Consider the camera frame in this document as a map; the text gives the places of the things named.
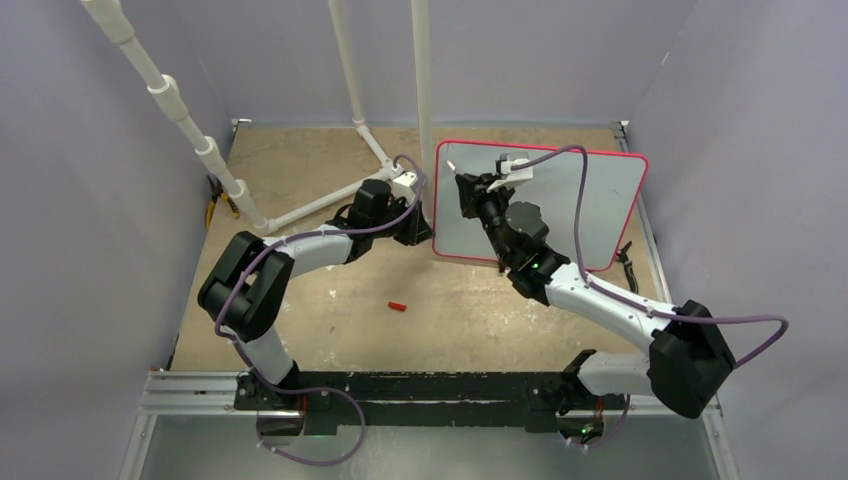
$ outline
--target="gray wall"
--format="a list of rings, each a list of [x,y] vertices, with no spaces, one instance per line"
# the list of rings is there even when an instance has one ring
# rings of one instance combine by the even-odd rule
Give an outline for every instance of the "gray wall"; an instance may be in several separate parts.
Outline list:
[[[124,3],[225,144],[172,5]],[[185,307],[204,170],[76,1],[2,2],[0,45],[0,478],[115,478]]]
[[[720,392],[746,479],[844,478],[848,3],[700,1],[631,123],[675,300],[793,322]],[[768,327],[726,328],[745,352]]]
[[[228,109],[349,122],[322,0],[173,0]],[[695,0],[431,3],[436,121],[630,118]],[[346,4],[366,116],[414,122],[409,1]]]

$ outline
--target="wooden floor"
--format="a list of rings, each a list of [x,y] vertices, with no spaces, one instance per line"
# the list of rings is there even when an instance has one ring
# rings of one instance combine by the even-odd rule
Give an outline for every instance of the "wooden floor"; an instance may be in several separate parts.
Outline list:
[[[393,156],[418,156],[417,131],[375,128]],[[608,129],[437,128],[436,141],[463,138],[538,145],[583,144],[617,150]],[[230,156],[236,178],[250,185],[260,209],[282,215],[376,172],[378,162],[353,129],[243,128]],[[332,217],[337,205],[277,234],[311,230]],[[246,229],[225,205],[215,211],[192,286],[172,364],[180,371],[237,371],[233,348],[213,334],[196,295],[224,247]],[[656,298],[638,215],[623,242],[640,293]],[[602,278],[626,288],[620,264]],[[404,313],[387,302],[408,305]],[[356,262],[321,269],[291,282],[276,329],[305,370],[533,371],[559,370],[582,349],[611,353],[634,348],[578,315],[547,308],[518,295],[497,270],[439,260],[430,243],[403,247],[391,240]]]

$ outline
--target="red object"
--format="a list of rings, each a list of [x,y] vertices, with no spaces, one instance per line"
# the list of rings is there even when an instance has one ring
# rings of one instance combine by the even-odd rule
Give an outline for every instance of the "red object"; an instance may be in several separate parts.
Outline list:
[[[470,145],[488,145],[488,146],[494,146],[494,147],[523,148],[523,149],[526,149],[526,150],[547,150],[547,151],[550,151],[550,152],[559,148],[559,147],[548,147],[548,146],[543,146],[543,145],[525,145],[525,144],[521,144],[521,143],[481,142],[481,141],[477,141],[477,140],[460,140],[460,139],[456,139],[456,138],[448,138],[447,140],[443,140],[442,142],[440,142],[436,146],[436,175],[435,175],[435,177],[436,177],[435,185],[436,186],[435,186],[435,190],[437,192],[439,190],[439,166],[442,163],[442,159],[439,158],[439,152],[441,152],[441,150],[442,150],[442,145],[444,145],[446,143],[465,143],[465,144],[470,144]],[[624,221],[624,228],[621,229],[621,234],[619,234],[619,236],[618,236],[618,243],[616,245],[619,245],[619,244],[621,244],[621,239],[624,238],[624,231],[627,230],[627,224],[630,223],[630,217],[633,215],[633,210],[636,207],[636,201],[639,199],[639,192],[642,191],[642,185],[645,184],[645,176],[648,174],[648,169],[650,168],[651,164],[650,164],[650,162],[648,162],[648,159],[645,158],[644,155],[640,155],[638,153],[608,152],[608,151],[605,151],[605,150],[590,150],[588,148],[586,149],[586,151],[593,154],[593,155],[614,155],[614,156],[617,156],[617,157],[633,157],[633,158],[637,158],[637,159],[645,162],[645,170],[642,171],[642,178],[639,180],[639,188],[636,189],[636,196],[633,197],[633,203],[630,204],[630,213],[627,214],[627,219]],[[438,196],[436,196],[435,198],[433,198],[433,208],[434,209],[435,209],[436,205],[438,205],[438,203],[439,203],[439,198],[438,198]],[[433,231],[434,232],[436,231],[435,215],[433,217]],[[440,257],[461,258],[461,259],[464,259],[464,260],[483,260],[483,261],[486,261],[486,262],[497,262],[497,259],[494,259],[494,258],[466,257],[466,256],[463,256],[463,255],[449,255],[449,254],[446,254],[446,253],[442,253],[442,252],[436,250],[436,237],[435,236],[433,237],[433,241],[431,242],[431,246],[432,246],[433,252]],[[612,255],[610,256],[610,263],[606,267],[598,268],[598,269],[588,268],[587,270],[590,271],[590,272],[603,272],[604,270],[609,269],[612,266],[612,264],[615,263],[615,254],[616,254],[617,251],[618,251],[618,247],[616,247],[612,251]]]

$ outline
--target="white pvc pipe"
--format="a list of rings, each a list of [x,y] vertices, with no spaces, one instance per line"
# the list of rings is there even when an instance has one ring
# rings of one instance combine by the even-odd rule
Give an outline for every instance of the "white pvc pipe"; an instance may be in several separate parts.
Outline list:
[[[377,139],[374,138],[374,135],[371,135],[371,130],[368,128],[368,125],[364,123],[356,127],[356,133],[365,140],[365,143],[368,144],[368,147],[371,148],[371,151],[374,152],[374,155],[380,159],[380,163],[383,164],[383,168],[389,168],[394,172],[394,177],[398,176],[403,172],[403,168],[393,168],[392,167],[392,159],[386,155],[386,152],[383,150],[383,147],[377,142]]]
[[[345,73],[345,83],[347,83],[350,106],[353,110],[353,123],[359,126],[365,121],[365,116],[362,113],[362,99],[359,97],[359,82],[356,79],[356,70],[353,68],[353,60],[350,55],[350,37],[347,33],[342,2],[341,0],[327,0],[327,5],[330,7],[333,31],[336,34],[336,43],[339,45],[339,55],[342,57],[342,69]]]
[[[84,3],[90,3],[88,0],[83,0]],[[150,55],[138,42],[138,39],[133,37],[126,43],[119,44],[118,47],[124,52],[127,59],[132,63],[135,70],[144,79],[144,83],[149,88],[159,89],[165,86],[165,81],[162,78],[162,72],[156,67],[156,64],[151,60]]]
[[[432,111],[430,110],[430,2],[412,0],[412,49],[415,55],[415,91],[418,100],[419,161],[427,178],[435,178]],[[433,182],[424,188],[424,219],[432,225],[434,209]]]
[[[363,180],[367,180],[369,178],[376,178],[378,180],[388,180],[390,177],[391,171],[383,168],[380,169],[380,171],[375,173],[374,175],[365,177]],[[300,208],[292,210],[291,212],[283,216],[270,219],[268,221],[268,230],[270,232],[273,232],[275,230],[283,228],[292,222],[296,222],[307,215],[311,215],[324,207],[330,206],[343,198],[353,195],[354,193],[356,193],[359,187],[362,186],[363,180],[351,183],[350,185],[336,190],[335,192],[329,195],[325,195],[319,198],[318,200],[309,202]]]
[[[212,137],[203,135],[197,124],[189,116],[188,107],[183,102],[177,82],[163,75],[141,43],[135,37],[130,24],[118,0],[80,0],[112,43],[118,45],[127,59],[135,67],[141,78],[147,83],[147,90],[153,96],[159,108],[172,122],[176,123],[183,135],[191,142],[194,151],[210,173],[218,177],[221,185],[229,193],[239,210],[253,222],[253,226],[263,233],[269,225],[253,199],[243,180],[237,180],[227,169],[221,157],[218,145]]]

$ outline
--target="cable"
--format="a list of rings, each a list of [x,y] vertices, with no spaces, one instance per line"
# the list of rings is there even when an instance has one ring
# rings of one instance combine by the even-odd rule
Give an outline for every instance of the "cable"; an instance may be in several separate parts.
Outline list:
[[[415,198],[412,200],[412,202],[409,204],[409,206],[406,208],[406,210],[404,210],[404,212],[402,214],[400,214],[400,216],[398,216],[396,219],[392,220],[391,222],[388,222],[384,225],[380,225],[378,227],[351,229],[351,230],[327,230],[327,231],[313,230],[311,232],[296,233],[296,234],[294,234],[290,237],[283,237],[280,240],[277,240],[276,242],[272,243],[271,245],[268,245],[267,247],[265,247],[264,250],[259,252],[259,254],[256,255],[256,258],[254,258],[253,261],[250,262],[250,264],[247,266],[247,268],[244,269],[244,272],[242,272],[242,274],[239,276],[239,279],[236,282],[235,286],[233,286],[233,290],[230,293],[230,295],[227,297],[226,302],[224,302],[224,306],[221,308],[221,311],[218,313],[218,316],[215,318],[215,335],[217,335],[219,337],[226,338],[227,340],[232,342],[233,345],[235,346],[236,352],[239,354],[239,357],[241,357],[242,361],[244,361],[245,365],[247,365],[247,367],[250,370],[252,370],[254,376],[256,376],[256,378],[259,379],[259,381],[262,382],[270,390],[277,392],[277,393],[280,393],[282,395],[301,395],[301,394],[306,394],[306,393],[317,393],[317,392],[333,393],[333,394],[339,395],[340,397],[347,400],[356,409],[356,413],[359,414],[359,421],[360,421],[360,425],[361,425],[359,438],[356,440],[356,443],[353,445],[353,447],[350,449],[350,451],[348,451],[346,454],[342,455],[341,457],[338,457],[338,458],[333,459],[333,460],[310,460],[310,459],[307,459],[307,458],[292,455],[288,452],[284,452],[282,450],[279,450],[276,447],[269,444],[262,437],[262,434],[259,431],[259,428],[257,427],[256,434],[259,437],[259,445],[261,445],[262,447],[264,447],[265,449],[267,449],[271,453],[276,453],[277,455],[288,458],[289,460],[293,460],[295,462],[302,463],[304,465],[310,465],[310,466],[315,466],[315,467],[329,467],[329,466],[332,466],[332,465],[338,465],[339,463],[342,463],[345,460],[347,460],[348,458],[352,457],[353,454],[356,453],[357,450],[359,450],[359,447],[362,446],[362,441],[365,439],[365,430],[366,430],[365,413],[362,411],[362,407],[359,405],[359,403],[357,403],[356,400],[352,396],[350,396],[350,394],[348,394],[347,392],[343,392],[343,391],[341,391],[337,388],[312,387],[312,388],[300,388],[300,389],[289,390],[289,389],[280,388],[277,385],[274,385],[273,383],[271,383],[271,381],[269,381],[267,378],[265,378],[262,375],[262,373],[257,368],[255,368],[255,366],[250,361],[250,359],[247,358],[247,355],[245,354],[241,345],[238,343],[238,337],[236,337],[235,335],[233,335],[231,333],[227,333],[227,332],[224,332],[223,330],[221,330],[221,327],[223,326],[223,323],[224,323],[224,318],[226,318],[227,312],[229,312],[230,307],[232,306],[236,295],[238,294],[238,292],[241,291],[242,287],[244,286],[244,283],[247,281],[247,278],[250,277],[251,274],[253,274],[253,272],[256,270],[256,268],[259,266],[259,264],[262,263],[262,261],[272,251],[274,251],[277,247],[280,247],[282,245],[287,245],[289,242],[294,242],[294,241],[297,241],[297,240],[303,240],[304,238],[318,237],[318,236],[323,236],[323,235],[363,235],[363,234],[369,234],[369,233],[376,233],[376,232],[385,230],[387,228],[394,227],[398,223],[402,222],[406,217],[408,217],[413,212],[413,210],[415,210],[416,206],[418,205],[418,202],[421,200],[421,192],[423,190],[423,185],[424,185],[424,173],[418,167],[418,164],[415,163],[415,160],[413,160],[408,155],[404,155],[404,154],[397,155],[394,158],[394,160],[392,161],[392,166],[396,167],[397,162],[400,159],[404,159],[404,160],[408,161],[410,164],[412,164],[412,168],[415,170],[415,174],[418,175],[418,188],[415,189]]]
[[[677,315],[677,314],[674,314],[674,313],[659,312],[659,311],[651,310],[649,307],[642,305],[639,302],[635,302],[635,301],[633,301],[633,300],[631,300],[627,297],[624,297],[623,295],[619,295],[618,293],[610,291],[610,290],[596,284],[591,279],[589,279],[589,274],[588,274],[588,272],[586,272],[586,267],[583,264],[583,255],[582,255],[581,250],[580,250],[580,233],[579,233],[580,232],[580,210],[583,207],[583,193],[584,193],[584,190],[586,188],[586,176],[587,176],[587,173],[589,171],[589,152],[587,152],[586,149],[583,148],[582,145],[566,145],[566,146],[564,146],[564,147],[562,147],[558,150],[555,150],[551,153],[543,155],[543,156],[541,156],[541,157],[539,157],[539,158],[537,158],[537,159],[535,159],[531,162],[513,167],[513,169],[521,170],[523,168],[529,168],[529,167],[532,167],[534,165],[538,165],[538,164],[540,164],[540,163],[542,163],[542,162],[544,162],[548,159],[551,159],[551,158],[553,158],[553,157],[555,157],[555,156],[557,156],[561,153],[571,151],[571,150],[578,150],[583,156],[583,169],[582,169],[582,172],[580,174],[580,187],[577,190],[577,208],[575,209],[575,213],[574,213],[574,250],[575,250],[575,254],[576,254],[575,256],[577,257],[577,269],[580,272],[580,277],[583,278],[584,282],[586,282],[594,290],[606,295],[609,298],[612,298],[613,300],[616,300],[620,303],[623,303],[623,304],[625,304],[629,307],[635,308],[636,310],[639,310],[640,312],[647,313],[648,315],[653,315],[655,317],[663,318],[663,319],[666,319],[666,320],[674,320],[674,321],[677,321],[677,322],[684,322],[684,323],[698,323],[698,324],[702,324],[702,325],[738,325],[738,324],[743,324],[743,323],[779,322],[780,327],[777,329],[777,331],[774,334],[772,334],[769,338],[767,338],[757,348],[755,348],[750,353],[748,353],[747,355],[745,355],[744,357],[739,359],[736,362],[734,369],[739,368],[742,365],[745,365],[746,363],[748,363],[751,360],[753,360],[754,358],[756,358],[759,354],[763,353],[767,348],[772,346],[776,341],[778,341],[780,339],[780,337],[782,337],[786,333],[786,331],[789,329],[789,321],[786,320],[786,318],[784,318],[781,315],[771,314],[771,315],[750,315],[750,316],[746,316],[746,317],[712,317],[712,318],[705,318],[705,317],[689,317],[689,316],[686,316],[686,315]]]
[[[621,410],[621,416],[618,417],[618,421],[615,422],[615,426],[612,427],[612,431],[602,436],[600,440],[595,443],[584,445],[583,448],[598,448],[601,445],[611,441],[613,438],[618,436],[618,432],[621,431],[621,426],[624,425],[624,420],[627,418],[627,412],[630,411],[630,395],[624,396],[624,407]]]

